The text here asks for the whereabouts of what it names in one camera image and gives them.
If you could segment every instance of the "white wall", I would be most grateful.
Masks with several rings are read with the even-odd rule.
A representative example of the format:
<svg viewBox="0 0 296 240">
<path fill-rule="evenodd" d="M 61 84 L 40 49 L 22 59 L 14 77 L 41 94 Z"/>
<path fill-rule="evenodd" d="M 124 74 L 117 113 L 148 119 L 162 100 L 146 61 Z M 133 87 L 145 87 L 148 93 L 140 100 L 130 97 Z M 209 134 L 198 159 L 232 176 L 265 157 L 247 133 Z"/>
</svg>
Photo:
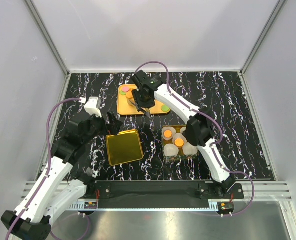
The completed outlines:
<svg viewBox="0 0 296 240">
<path fill-rule="evenodd" d="M 33 180 L 64 75 L 23 0 L 0 0 L 0 218 Z M 6 228 L 0 220 L 0 239 Z"/>
<path fill-rule="evenodd" d="M 245 77 L 279 180 L 296 206 L 296 0 L 284 6 Z"/>
<path fill-rule="evenodd" d="M 277 0 L 33 2 L 70 70 L 239 70 Z"/>
</svg>

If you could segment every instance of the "green circle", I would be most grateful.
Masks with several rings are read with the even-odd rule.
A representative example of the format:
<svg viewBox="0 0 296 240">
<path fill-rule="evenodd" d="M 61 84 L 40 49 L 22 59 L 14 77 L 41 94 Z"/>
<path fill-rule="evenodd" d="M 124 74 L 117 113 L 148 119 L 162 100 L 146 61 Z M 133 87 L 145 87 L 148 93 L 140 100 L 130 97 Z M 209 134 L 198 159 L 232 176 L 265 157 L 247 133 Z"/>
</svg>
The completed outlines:
<svg viewBox="0 0 296 240">
<path fill-rule="evenodd" d="M 120 90 L 120 94 L 123 95 L 123 96 L 126 95 L 126 93 L 124 91 L 122 91 L 122 90 Z"/>
<path fill-rule="evenodd" d="M 162 105 L 161 106 L 161 111 L 163 111 L 164 113 L 168 112 L 170 110 L 170 108 L 166 105 Z"/>
</svg>

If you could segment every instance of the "pink circle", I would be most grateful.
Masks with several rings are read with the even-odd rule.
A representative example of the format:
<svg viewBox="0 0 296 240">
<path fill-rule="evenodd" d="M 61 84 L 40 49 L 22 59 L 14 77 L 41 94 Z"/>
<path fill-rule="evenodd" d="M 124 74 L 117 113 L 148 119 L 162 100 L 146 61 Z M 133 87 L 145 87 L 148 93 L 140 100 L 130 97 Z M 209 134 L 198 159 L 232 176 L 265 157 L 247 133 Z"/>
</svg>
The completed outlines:
<svg viewBox="0 0 296 240">
<path fill-rule="evenodd" d="M 122 87 L 121 91 L 123 91 L 124 93 L 127 93 L 129 91 L 129 87 L 124 86 L 124 87 Z"/>
</svg>

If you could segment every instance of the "clear plastic container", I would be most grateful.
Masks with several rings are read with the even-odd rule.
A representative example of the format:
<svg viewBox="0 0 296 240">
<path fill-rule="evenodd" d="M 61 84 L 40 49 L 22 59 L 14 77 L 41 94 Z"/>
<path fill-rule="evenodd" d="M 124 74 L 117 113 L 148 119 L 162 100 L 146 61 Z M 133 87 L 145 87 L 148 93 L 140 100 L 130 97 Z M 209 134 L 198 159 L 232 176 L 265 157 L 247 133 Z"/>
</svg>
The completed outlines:
<svg viewBox="0 0 296 240">
<path fill-rule="evenodd" d="M 163 147 L 163 154 L 165 157 L 177 156 L 179 153 L 179 148 L 173 144 L 166 144 Z"/>
<path fill-rule="evenodd" d="M 175 134 L 176 134 L 176 129 L 174 129 L 172 126 L 166 126 L 162 129 L 162 137 L 166 141 L 171 140 Z"/>
<path fill-rule="evenodd" d="M 183 135 L 184 134 L 184 131 L 186 131 L 186 127 L 185 126 L 180 129 L 180 133 Z"/>
<path fill-rule="evenodd" d="M 185 155 L 196 155 L 198 153 L 198 148 L 191 145 L 189 142 L 187 142 L 183 147 L 182 147 L 183 154 Z"/>
<path fill-rule="evenodd" d="M 187 143 L 187 139 L 181 133 L 176 133 L 173 136 L 172 143 L 178 148 L 182 148 Z"/>
</svg>

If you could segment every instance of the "cable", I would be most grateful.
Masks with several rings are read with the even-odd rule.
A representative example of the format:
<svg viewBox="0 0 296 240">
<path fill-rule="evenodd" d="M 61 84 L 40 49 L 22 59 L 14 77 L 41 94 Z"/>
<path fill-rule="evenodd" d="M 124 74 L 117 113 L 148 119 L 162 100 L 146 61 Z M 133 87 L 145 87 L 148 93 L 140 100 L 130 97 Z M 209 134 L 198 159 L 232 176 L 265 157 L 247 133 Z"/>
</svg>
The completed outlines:
<svg viewBox="0 0 296 240">
<path fill-rule="evenodd" d="M 162 65 L 162 66 L 166 69 L 166 81 L 167 81 L 167 89 L 168 89 L 169 94 L 170 94 L 171 96 L 173 96 L 176 100 L 178 100 L 178 102 L 180 102 L 180 103 L 181 103 L 182 105 L 184 105 L 186 108 L 188 108 L 188 109 L 190 109 L 191 111 L 193 111 L 193 112 L 195 112 L 195 113 L 197 113 L 197 114 L 200 114 L 200 115 L 204 116 L 205 118 L 209 119 L 209 120 L 210 120 L 210 121 L 216 126 L 216 128 L 219 130 L 219 133 L 220 133 L 219 140 L 218 140 L 218 141 L 215 141 L 214 143 L 212 143 L 212 144 L 210 145 L 210 147 L 211 147 L 211 149 L 212 149 L 212 152 L 213 152 L 213 154 L 214 154 L 214 156 L 215 156 L 215 158 L 216 158 L 216 160 L 217 160 L 219 166 L 220 166 L 223 170 L 225 170 L 226 172 L 228 172 L 228 173 L 230 173 L 230 174 L 234 174 L 234 175 L 235 175 L 235 174 L 243 174 L 246 178 L 249 179 L 249 181 L 250 181 L 250 183 L 251 183 L 251 187 L 252 187 L 252 195 L 251 195 L 251 199 L 250 199 L 249 204 L 248 204 L 243 210 L 241 210 L 241 211 L 239 211 L 239 212 L 236 212 L 236 213 L 233 214 L 233 215 L 239 215 L 239 214 L 244 213 L 244 212 L 245 212 L 245 211 L 246 211 L 246 210 L 252 205 L 252 203 L 253 203 L 253 201 L 254 201 L 254 197 L 255 197 L 255 185 L 254 185 L 254 182 L 253 182 L 252 178 L 251 178 L 247 173 L 242 172 L 242 171 L 230 171 L 229 169 L 223 167 L 222 163 L 220 162 L 220 160 L 219 160 L 219 158 L 218 158 L 218 156 L 217 156 L 217 154 L 216 154 L 216 151 L 215 151 L 215 149 L 212 148 L 212 146 L 221 143 L 221 141 L 223 140 L 223 138 L 224 138 L 224 133 L 223 133 L 222 128 L 221 128 L 220 125 L 216 122 L 216 120 L 214 120 L 211 116 L 208 116 L 207 114 L 205 114 L 205 113 L 203 113 L 203 112 L 201 112 L 201 111 L 198 111 L 198 110 L 196 110 L 196 109 L 191 109 L 191 108 L 190 108 L 185 102 L 183 102 L 179 97 L 177 97 L 176 95 L 174 95 L 174 94 L 172 93 L 172 91 L 171 91 L 171 87 L 170 87 L 169 71 L 168 71 L 167 66 L 166 66 L 164 63 L 162 63 L 162 62 L 160 62 L 160 61 L 148 61 L 148 62 L 146 62 L 146 63 L 140 65 L 140 66 L 136 69 L 135 73 L 137 73 L 137 72 L 138 72 L 143 66 L 145 66 L 145 65 L 147 65 L 147 64 L 160 64 L 160 65 Z"/>
<path fill-rule="evenodd" d="M 70 217 L 72 217 L 72 216 L 75 216 L 75 215 L 76 215 L 76 214 L 71 214 L 70 216 L 66 217 L 64 220 L 66 220 L 66 219 L 68 219 L 68 218 L 70 218 Z M 84 231 L 83 235 L 82 235 L 80 238 L 78 238 L 77 240 L 82 240 L 82 239 L 84 239 L 84 237 L 85 237 L 85 236 L 88 234 L 88 232 L 89 232 L 89 229 L 90 229 L 90 226 L 91 226 L 90 217 L 84 213 L 84 214 L 83 214 L 83 218 L 85 218 L 85 217 L 86 217 L 86 219 L 87 219 L 87 228 L 86 228 L 86 231 Z M 56 240 L 61 240 L 59 237 L 55 236 L 55 234 L 53 233 L 53 231 L 50 231 L 50 235 L 51 235 L 54 239 L 56 239 Z"/>
<path fill-rule="evenodd" d="M 47 124 L 46 124 L 46 141 L 47 141 L 47 148 L 48 148 L 48 166 L 47 166 L 47 171 L 46 171 L 46 176 L 43 177 L 43 179 L 41 180 L 39 186 L 37 187 L 36 191 L 33 193 L 33 195 L 31 196 L 31 198 L 29 199 L 29 201 L 27 202 L 27 204 L 24 206 L 25 208 L 19 213 L 19 215 L 16 217 L 16 219 L 13 221 L 13 223 L 11 224 L 11 226 L 9 227 L 9 230 L 7 232 L 6 238 L 5 240 L 9 240 L 10 234 L 12 233 L 16 223 L 19 221 L 19 219 L 23 216 L 23 214 L 25 213 L 26 210 L 28 210 L 28 207 L 30 206 L 30 204 L 32 203 L 32 201 L 34 200 L 34 198 L 36 197 L 36 195 L 38 194 L 38 192 L 40 191 L 40 189 L 42 188 L 42 186 L 44 185 L 47 176 L 49 175 L 49 172 L 51 170 L 51 165 L 52 165 L 52 148 L 50 145 L 50 137 L 49 137 L 49 126 L 50 126 L 50 121 L 51 118 L 55 112 L 55 110 L 62 104 L 70 102 L 70 101 L 79 101 L 80 98 L 68 98 L 65 99 L 59 103 L 57 103 L 52 110 L 50 111 L 50 114 L 48 116 L 47 119 Z"/>
</svg>

